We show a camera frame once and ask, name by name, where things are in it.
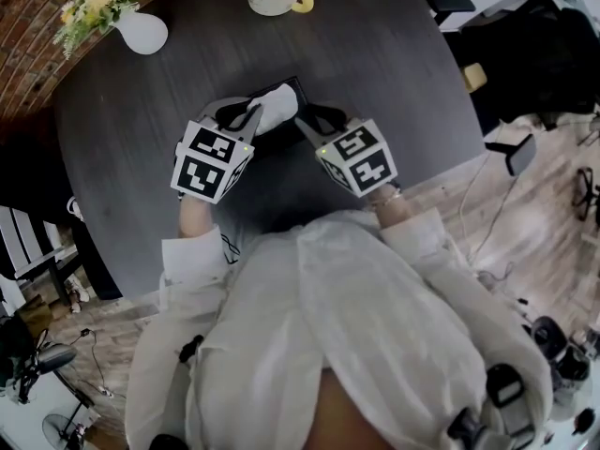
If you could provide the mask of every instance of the white shirt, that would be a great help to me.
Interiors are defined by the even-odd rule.
[[[185,407],[192,449],[301,449],[325,367],[395,448],[439,448],[462,409],[481,413],[486,370],[499,363],[520,373],[542,431],[548,364],[472,276],[437,210],[383,230],[381,240],[358,217],[266,235],[232,273],[218,228],[163,242],[167,311],[144,332],[132,365],[131,450],[164,431],[176,355],[199,334]]]

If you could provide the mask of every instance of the wooden floor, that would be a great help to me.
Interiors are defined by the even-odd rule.
[[[577,120],[584,122],[565,123]],[[517,181],[508,175],[503,156],[490,154],[406,191],[415,211],[433,206],[440,209],[449,232],[461,250],[471,256],[473,268],[497,277],[502,277],[507,267],[512,268],[508,278],[500,282],[489,274],[481,274],[487,285],[494,285],[494,292],[528,299],[530,304],[525,310],[530,318],[550,315],[566,332],[595,323],[600,311],[595,277],[600,262],[595,247],[581,239],[583,231],[596,236],[597,230],[591,221],[578,221],[571,208],[577,168],[587,165],[600,171],[600,144],[577,146],[577,141],[589,131],[590,120],[591,117],[571,115],[564,117],[559,129],[552,132],[534,128],[537,156]],[[518,141],[530,131],[528,126],[505,126],[499,141]],[[465,239],[459,209],[480,170],[463,205]],[[502,213],[481,247],[504,199]],[[101,378],[91,353],[92,336],[75,344],[80,354],[63,373],[96,402],[103,415],[99,424],[112,434],[124,433],[129,365],[142,330],[157,311],[154,295],[133,302],[93,301],[81,314],[52,326],[53,338],[66,343],[84,328],[97,332],[95,354],[105,385],[115,398],[103,397],[94,389],[101,384]]]

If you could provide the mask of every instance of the beige object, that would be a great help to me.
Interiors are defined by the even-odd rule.
[[[465,79],[467,90],[471,94],[488,83],[488,76],[480,64],[472,64],[460,69],[462,78]]]

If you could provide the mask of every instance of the white vase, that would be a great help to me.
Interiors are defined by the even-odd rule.
[[[137,11],[122,13],[112,25],[121,32],[127,46],[142,55],[158,52],[169,36],[167,25],[160,18]]]

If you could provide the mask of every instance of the flower bouquet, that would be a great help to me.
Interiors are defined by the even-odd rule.
[[[69,0],[62,8],[63,26],[54,37],[62,44],[68,60],[89,34],[96,29],[104,34],[125,12],[136,11],[140,0]]]

